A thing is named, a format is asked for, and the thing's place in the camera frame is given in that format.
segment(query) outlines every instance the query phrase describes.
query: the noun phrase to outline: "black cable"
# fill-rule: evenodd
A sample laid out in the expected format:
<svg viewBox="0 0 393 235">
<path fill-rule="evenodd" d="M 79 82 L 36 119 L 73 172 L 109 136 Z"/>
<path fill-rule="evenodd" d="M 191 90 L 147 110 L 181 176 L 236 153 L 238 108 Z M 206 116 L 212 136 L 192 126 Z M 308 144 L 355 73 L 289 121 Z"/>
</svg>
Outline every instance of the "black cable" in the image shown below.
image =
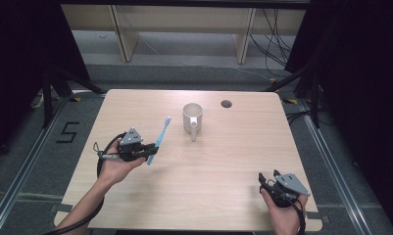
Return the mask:
<svg viewBox="0 0 393 235">
<path fill-rule="evenodd" d="M 281 38 L 280 38 L 280 36 L 278 34 L 278 24 L 277 24 L 277 22 L 278 22 L 278 9 L 274 9 L 274 30 L 273 30 L 273 34 L 274 34 L 275 39 L 276 39 L 276 41 L 278 43 L 279 52 L 281 53 L 282 59 L 283 59 L 284 63 L 287 64 L 287 56 L 285 55 L 284 50 L 282 50 L 282 46 L 281 46 L 281 43 L 280 43 Z"/>
<path fill-rule="evenodd" d="M 279 59 L 275 59 L 276 58 L 276 56 L 274 56 L 274 55 L 272 55 L 272 58 L 275 60 L 275 61 L 277 61 L 277 62 L 280 62 L 280 64 L 282 65 L 282 66 L 284 66 L 284 67 L 286 67 L 286 64 L 287 64 L 287 62 L 286 62 L 286 55 L 285 55 L 285 52 L 284 52 L 284 50 L 282 49 L 283 48 L 283 46 L 281 46 L 281 44 L 279 43 L 279 38 L 277 37 L 277 35 L 275 34 L 275 29 L 277 28 L 277 11 L 274 9 L 274 26 L 272 26 L 271 25 L 271 23 L 270 23 L 270 20 L 269 20 L 269 17 L 267 16 L 267 13 L 266 13 L 266 11 L 263 9 L 263 13 L 264 13 L 264 16 L 265 16 L 265 18 L 266 18 L 266 20 L 267 20 L 267 23 L 269 24 L 269 27 L 270 27 L 270 30 L 271 30 L 271 38 L 268 38 L 266 35 L 265 35 L 265 37 L 269 40 L 269 45 L 268 45 L 268 47 L 267 47 L 267 54 L 266 54 L 266 68 L 267 68 L 267 70 L 268 71 L 270 71 L 269 70 L 269 67 L 268 67 L 268 55 L 271 55 L 271 53 L 269 53 L 269 49 L 270 49 L 270 45 L 271 44 L 274 44 L 274 45 L 277 45 L 278 46 L 278 48 L 279 48 L 279 50 L 280 50 L 280 53 L 281 53 L 281 56 L 282 56 L 282 59 L 283 59 L 283 61 L 281 61 L 281 60 L 279 60 Z M 277 41 L 277 44 L 276 43 L 274 43 L 273 41 L 272 41 L 272 39 L 275 37 L 275 40 Z M 275 74 L 275 73 L 272 73 L 272 72 L 270 72 L 272 75 L 275 75 L 275 76 L 283 76 L 283 75 L 278 75 L 278 74 Z"/>
<path fill-rule="evenodd" d="M 303 205 L 301 204 L 301 202 L 297 199 L 297 202 L 300 204 L 301 206 L 301 210 L 299 208 L 297 208 L 297 206 L 295 204 L 293 204 L 290 200 L 288 200 L 288 202 L 290 202 L 291 206 L 294 208 L 294 210 L 296 210 L 296 213 L 299 216 L 300 219 L 300 229 L 298 231 L 298 235 L 304 235 L 305 230 L 306 230 L 306 218 L 304 218 L 304 214 L 303 214 Z"/>
<path fill-rule="evenodd" d="M 125 136 L 125 133 L 117 135 L 117 136 L 116 136 L 113 140 L 111 140 L 111 142 L 107 145 L 107 147 L 105 148 L 105 150 L 103 151 L 103 153 L 107 153 L 108 150 L 109 150 L 109 149 L 111 148 L 111 146 L 113 145 L 113 143 L 114 143 L 117 139 L 119 139 L 119 138 L 121 138 L 121 137 L 124 137 L 124 136 Z M 97 145 L 94 145 L 94 150 L 95 150 L 96 152 L 100 152 L 99 149 L 95 149 L 95 146 L 97 146 Z M 97 177 L 99 177 L 99 174 L 101 173 L 101 169 L 102 169 L 102 164 L 103 164 L 103 162 L 104 162 L 103 159 L 101 159 L 101 158 L 98 159 L 98 164 L 97 164 L 97 166 L 96 166 L 96 169 L 97 169 L 97 170 L 96 170 L 96 171 L 97 171 Z M 99 211 L 102 209 L 102 206 L 104 206 L 104 199 L 102 199 L 102 201 L 101 201 L 101 203 L 98 205 L 98 207 L 97 207 L 89 216 L 87 216 L 86 218 L 84 218 L 84 219 L 82 219 L 81 221 L 76 222 L 76 223 L 74 223 L 74 224 L 72 224 L 72 225 L 69 225 L 69 226 L 67 226 L 67 227 L 64 227 L 64 228 L 61 228 L 61 229 L 57 229 L 57 230 L 53 230 L 53 231 L 51 231 L 51 232 L 45 233 L 44 235 L 58 235 L 58 234 L 65 234 L 65 233 L 67 233 L 67 232 L 73 231 L 73 230 L 75 230 L 75 229 L 81 227 L 82 225 L 86 224 L 86 223 L 89 222 L 90 220 L 92 220 L 92 218 L 94 218 L 94 217 L 99 213 Z"/>
<path fill-rule="evenodd" d="M 254 37 L 253 37 L 252 35 L 250 35 L 250 37 L 251 37 L 252 41 L 254 42 L 254 44 L 257 46 L 257 48 L 258 48 L 262 53 L 264 53 L 266 56 L 271 57 L 273 60 L 275 60 L 276 62 L 278 62 L 280 65 L 285 66 L 285 64 L 284 64 L 283 61 L 279 60 L 279 58 L 278 58 L 277 56 L 271 54 L 271 53 L 268 52 L 266 49 L 264 49 L 264 48 L 260 45 L 260 43 L 258 43 L 258 42 L 254 39 Z"/>
</svg>

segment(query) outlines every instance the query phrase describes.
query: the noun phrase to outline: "person's right hand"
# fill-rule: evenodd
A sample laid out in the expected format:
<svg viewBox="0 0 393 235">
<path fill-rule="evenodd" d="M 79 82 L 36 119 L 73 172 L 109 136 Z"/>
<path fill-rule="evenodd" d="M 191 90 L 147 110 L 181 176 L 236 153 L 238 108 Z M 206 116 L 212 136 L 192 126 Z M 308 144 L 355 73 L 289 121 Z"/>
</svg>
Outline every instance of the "person's right hand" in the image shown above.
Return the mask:
<svg viewBox="0 0 393 235">
<path fill-rule="evenodd" d="M 264 201 L 269 208 L 272 227 L 275 230 L 276 235 L 294 235 L 297 234 L 300 228 L 300 218 L 296 210 L 293 207 L 279 208 L 272 200 L 270 194 L 265 190 L 261 189 Z M 303 209 L 307 204 L 308 197 L 301 194 L 298 198 Z M 298 209 L 301 209 L 300 203 L 296 202 L 295 205 Z"/>
<path fill-rule="evenodd" d="M 114 141 L 108 149 L 108 154 L 115 154 L 118 152 L 117 147 L 120 145 L 121 139 Z M 132 162 L 125 162 L 121 159 L 106 159 L 102 164 L 99 180 L 102 180 L 109 186 L 123 181 L 126 176 L 136 167 L 142 165 L 145 158 L 139 158 Z"/>
</svg>

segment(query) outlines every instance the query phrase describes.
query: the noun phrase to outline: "table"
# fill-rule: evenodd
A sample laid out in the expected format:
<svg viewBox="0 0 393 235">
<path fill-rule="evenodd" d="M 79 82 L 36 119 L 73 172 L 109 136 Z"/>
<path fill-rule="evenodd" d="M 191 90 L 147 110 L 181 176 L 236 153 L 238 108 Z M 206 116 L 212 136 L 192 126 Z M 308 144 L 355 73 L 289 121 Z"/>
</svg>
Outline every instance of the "table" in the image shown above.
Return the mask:
<svg viewBox="0 0 393 235">
<path fill-rule="evenodd" d="M 232 106 L 224 108 L 223 100 Z M 183 128 L 182 108 L 204 108 L 197 141 Z M 258 173 L 293 172 L 310 189 L 279 98 L 274 93 L 110 90 L 86 141 L 63 199 L 75 205 L 96 180 L 95 142 L 104 149 L 135 127 L 144 144 L 155 143 L 167 116 L 172 121 L 151 165 L 115 185 L 90 227 L 154 230 L 272 230 L 259 194 Z M 317 212 L 312 197 L 308 212 Z M 66 216 L 58 212 L 55 223 Z M 319 219 L 307 219 L 318 231 Z"/>
</svg>

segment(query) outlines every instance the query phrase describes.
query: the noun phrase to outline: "blue toothbrush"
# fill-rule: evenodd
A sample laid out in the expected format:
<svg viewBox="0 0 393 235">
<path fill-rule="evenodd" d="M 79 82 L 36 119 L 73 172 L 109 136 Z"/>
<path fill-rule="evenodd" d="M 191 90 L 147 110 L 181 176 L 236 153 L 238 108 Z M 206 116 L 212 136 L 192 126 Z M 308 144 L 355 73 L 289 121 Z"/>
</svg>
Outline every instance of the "blue toothbrush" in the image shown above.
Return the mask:
<svg viewBox="0 0 393 235">
<path fill-rule="evenodd" d="M 162 142 L 163 137 L 165 136 L 166 129 L 168 128 L 168 125 L 170 124 L 171 119 L 172 119 L 172 117 L 170 117 L 170 116 L 166 117 L 166 119 L 165 119 L 165 127 L 163 128 L 162 133 L 160 133 L 159 138 L 157 139 L 155 147 L 159 147 L 160 146 L 160 143 Z M 153 161 L 153 159 L 154 159 L 154 155 L 148 157 L 147 165 L 150 165 L 151 162 Z"/>
</svg>

